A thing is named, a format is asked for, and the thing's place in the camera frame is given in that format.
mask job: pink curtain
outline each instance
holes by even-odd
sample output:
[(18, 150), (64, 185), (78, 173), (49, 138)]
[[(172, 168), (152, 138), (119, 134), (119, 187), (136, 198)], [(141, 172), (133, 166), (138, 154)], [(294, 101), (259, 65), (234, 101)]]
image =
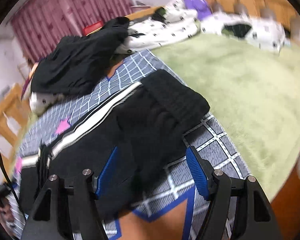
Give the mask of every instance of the pink curtain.
[(130, 13), (131, 0), (29, 0), (11, 19), (24, 54), (33, 62), (51, 53), (66, 35), (99, 20)]

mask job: metal screw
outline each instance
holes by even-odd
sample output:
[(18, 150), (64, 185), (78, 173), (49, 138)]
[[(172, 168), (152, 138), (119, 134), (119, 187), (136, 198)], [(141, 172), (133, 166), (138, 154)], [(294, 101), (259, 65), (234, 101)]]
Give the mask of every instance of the metal screw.
[(50, 177), (49, 177), (49, 179), (51, 180), (51, 181), (54, 181), (54, 180), (56, 180), (58, 178), (58, 176), (56, 175), (56, 174), (53, 174), (53, 175), (51, 175)]
[(248, 177), (248, 180), (249, 180), (250, 182), (256, 182), (256, 178), (253, 177), (253, 176), (249, 176), (249, 177)]
[(84, 169), (83, 171), (82, 171), (82, 174), (83, 175), (89, 175), (91, 173), (91, 170), (90, 169)]
[(216, 174), (217, 176), (221, 176), (223, 174), (223, 171), (218, 169), (214, 171), (214, 174)]

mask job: green rug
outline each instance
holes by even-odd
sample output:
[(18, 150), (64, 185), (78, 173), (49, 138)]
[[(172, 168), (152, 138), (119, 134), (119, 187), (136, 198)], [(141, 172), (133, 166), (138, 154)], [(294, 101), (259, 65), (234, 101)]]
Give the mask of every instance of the green rug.
[(152, 52), (207, 99), (272, 200), (300, 152), (300, 48), (199, 34)]

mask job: purple pillow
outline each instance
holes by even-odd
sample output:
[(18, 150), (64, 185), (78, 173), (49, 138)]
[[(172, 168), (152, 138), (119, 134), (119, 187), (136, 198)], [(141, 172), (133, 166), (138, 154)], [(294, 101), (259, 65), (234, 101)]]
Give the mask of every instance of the purple pillow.
[(187, 9), (195, 9), (198, 12), (198, 19), (201, 21), (211, 15), (211, 10), (206, 0), (183, 0)]

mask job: white stripe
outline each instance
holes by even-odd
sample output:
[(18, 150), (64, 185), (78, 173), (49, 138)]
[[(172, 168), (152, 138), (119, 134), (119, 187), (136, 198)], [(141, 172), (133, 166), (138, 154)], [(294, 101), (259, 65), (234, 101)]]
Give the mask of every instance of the white stripe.
[(147, 211), (147, 215), (148, 215), (148, 217), (151, 217), (152, 212), (151, 212), (151, 209), (149, 207), (149, 201), (147, 200), (146, 193), (144, 191), (142, 192), (142, 198), (143, 198), (143, 204), (144, 204), (144, 206), (146, 208), (146, 211)]
[(36, 162), (38, 161), (38, 155), (31, 155), (31, 156), (27, 156), (27, 157), (23, 157), (21, 160), (22, 163), (22, 167), (28, 167), (28, 166), (32, 166), (35, 165)]
[(229, 153), (228, 149), (223, 144), (223, 142), (220, 140), (220, 138), (218, 137), (218, 135), (215, 133), (215, 131), (206, 122), (203, 122), (203, 125), (216, 138), (216, 141), (218, 142), (218, 144), (220, 145), (220, 147), (223, 149), (223, 151), (225, 152), (225, 154), (227, 155), (227, 157), (230, 159), (230, 162), (233, 165), (235, 171), (237, 172), (237, 174), (239, 176), (239, 179), (243, 179), (242, 173), (241, 173), (241, 171), (240, 171), (237, 163), (232, 159), (231, 154)]
[(165, 169), (165, 168), (168, 168), (168, 167), (170, 167), (170, 166), (173, 166), (173, 165), (175, 165), (175, 164), (181, 163), (181, 162), (183, 162), (185, 159), (186, 159), (186, 156), (183, 156), (183, 157), (181, 157), (180, 159), (177, 159), (177, 160), (173, 161), (172, 163), (167, 164), (167, 165), (164, 167), (164, 169)]
[(18, 226), (16, 223), (14, 223), (14, 225), (18, 228), (20, 228), (21, 230), (23, 230), (23, 228), (21, 228), (20, 226)]
[(185, 132), (185, 133), (183, 134), (183, 136), (186, 136), (187, 134), (193, 132), (194, 130), (197, 130), (197, 129), (198, 129), (199, 127), (201, 127), (201, 126), (203, 126), (203, 123), (202, 123), (202, 122), (199, 123), (199, 124), (197, 124), (195, 127), (191, 128), (191, 129), (188, 130), (187, 132)]
[(216, 135), (215, 137), (212, 137), (209, 141), (206, 141), (204, 144), (202, 144), (201, 146), (199, 146), (196, 150), (199, 152), (202, 149), (204, 149), (205, 147), (207, 147), (210, 143), (214, 142), (215, 140), (217, 140), (218, 138), (221, 138), (222, 136), (225, 136), (226, 132), (222, 132), (218, 135)]
[(115, 70), (117, 75), (118, 75), (118, 80), (119, 80), (119, 90), (121, 90), (121, 81), (120, 81), (120, 75), (118, 73), (118, 69)]
[(140, 61), (139, 61), (138, 63), (136, 63), (136, 61), (134, 60), (134, 58), (132, 59), (132, 61), (136, 64), (136, 67), (138, 68), (138, 70), (140, 71), (140, 73), (143, 75), (143, 77), (146, 77), (146, 76), (144, 75), (144, 73), (141, 71), (140, 67), (139, 67)]
[(231, 226), (230, 226), (228, 219), (226, 220), (226, 232), (228, 234), (228, 238), (230, 239), (231, 238)]
[(206, 203), (205, 205), (196, 208), (196, 209), (193, 211), (193, 215), (195, 216), (195, 215), (201, 213), (202, 211), (205, 211), (206, 209), (208, 209), (209, 204), (210, 204), (210, 203)]
[(83, 124), (86, 120), (88, 120), (92, 115), (94, 115), (97, 111), (99, 111), (103, 106), (105, 106), (108, 102), (110, 102), (113, 98), (115, 98), (117, 95), (119, 95), (120, 93), (122, 93), (122, 91), (118, 90), (117, 92), (113, 93), (110, 97), (108, 97), (106, 100), (104, 100), (100, 106), (98, 106), (97, 108), (93, 109), (86, 117), (85, 119), (83, 119), (81, 122), (77, 123), (76, 126), (73, 127), (73, 129), (66, 133), (65, 136), (71, 134), (74, 132), (74, 130), (77, 129), (77, 127), (79, 127), (81, 124)]
[(179, 194), (178, 194), (178, 191), (176, 190), (176, 186), (173, 183), (173, 179), (172, 179), (172, 176), (171, 176), (171, 174), (169, 172), (169, 169), (168, 168), (164, 168), (164, 171), (167, 174), (167, 180), (168, 180), (170, 189), (171, 189), (171, 191), (173, 193), (174, 199), (178, 199)]
[(76, 141), (80, 138), (84, 133), (90, 130), (96, 123), (100, 122), (104, 116), (108, 113), (108, 111), (115, 105), (116, 103), (120, 102), (124, 99), (129, 93), (131, 93), (135, 88), (141, 85), (140, 82), (135, 82), (131, 86), (129, 86), (126, 90), (122, 91), (119, 95), (115, 98), (110, 100), (106, 105), (104, 105), (101, 109), (95, 112), (89, 120), (85, 121), (81, 124), (77, 129), (69, 134), (64, 136), (52, 149), (52, 156), (53, 158), (68, 144)]
[(207, 122), (207, 121), (209, 121), (210, 119), (212, 119), (213, 118), (213, 115), (211, 114), (211, 115), (209, 115), (206, 119), (204, 119), (203, 121), (204, 122)]
[[(213, 167), (213, 169), (221, 169), (222, 167), (224, 167), (226, 164), (228, 164), (230, 162), (230, 160), (229, 159), (227, 159), (227, 160), (225, 160), (224, 162), (222, 162), (222, 163), (220, 163), (219, 165), (217, 165), (217, 166), (215, 166), (215, 167)], [(176, 191), (176, 192), (178, 192), (178, 191), (180, 191), (180, 190), (182, 190), (182, 189), (184, 189), (184, 188), (187, 188), (187, 187), (189, 187), (189, 186), (191, 186), (191, 185), (193, 185), (194, 184), (194, 180), (193, 179), (191, 179), (191, 180), (188, 180), (188, 181), (186, 181), (186, 182), (184, 182), (184, 183), (182, 183), (181, 185), (179, 185), (179, 186), (176, 186), (175, 188), (174, 188), (174, 190)], [(154, 195), (154, 196), (152, 196), (152, 197), (149, 197), (149, 198), (147, 198), (146, 199), (146, 201), (149, 203), (149, 202), (151, 202), (151, 201), (154, 201), (154, 200), (157, 200), (157, 199), (160, 199), (160, 198), (163, 198), (163, 197), (165, 197), (165, 196), (167, 196), (167, 195), (170, 195), (170, 194), (173, 194), (173, 190), (171, 190), (171, 189), (169, 189), (169, 190), (167, 190), (167, 191), (164, 191), (164, 192), (162, 192), (162, 193), (160, 193), (160, 194), (157, 194), (157, 195)], [(142, 200), (142, 201), (138, 201), (138, 202), (135, 202), (135, 203), (133, 203), (133, 204), (131, 204), (131, 206), (132, 207), (136, 207), (136, 206), (138, 206), (138, 205), (140, 205), (140, 204), (143, 204), (144, 203), (144, 201)]]
[(107, 235), (115, 235), (118, 231), (117, 230), (105, 230)]
[(197, 234), (192, 227), (192, 221), (191, 221), (191, 228), (190, 228), (190, 236), (191, 236), (192, 240), (195, 240), (197, 238)]
[(111, 84), (111, 82), (108, 82), (108, 88), (107, 88), (107, 90), (108, 90), (109, 96), (111, 95), (111, 92), (110, 92), (110, 84)]
[(150, 65), (150, 67), (152, 67), (154, 70), (157, 70), (151, 63), (149, 60), (147, 60), (140, 52), (138, 52), (140, 54), (141, 57), (143, 57), (143, 59)]
[(77, 96), (77, 99), (76, 99), (76, 101), (75, 101), (75, 106), (74, 106), (74, 109), (73, 109), (72, 114), (71, 114), (71, 117), (70, 117), (70, 121), (69, 121), (70, 123), (72, 122), (72, 116), (73, 116), (74, 110), (76, 109), (77, 104), (78, 104), (78, 97), (79, 97), (79, 96)]
[(132, 78), (131, 78), (131, 76), (130, 76), (130, 72), (129, 72), (129, 70), (128, 70), (126, 64), (123, 63), (123, 66), (124, 66), (124, 68), (127, 70), (127, 73), (128, 73), (129, 78), (130, 78), (130, 81), (133, 82), (133, 80), (132, 80)]

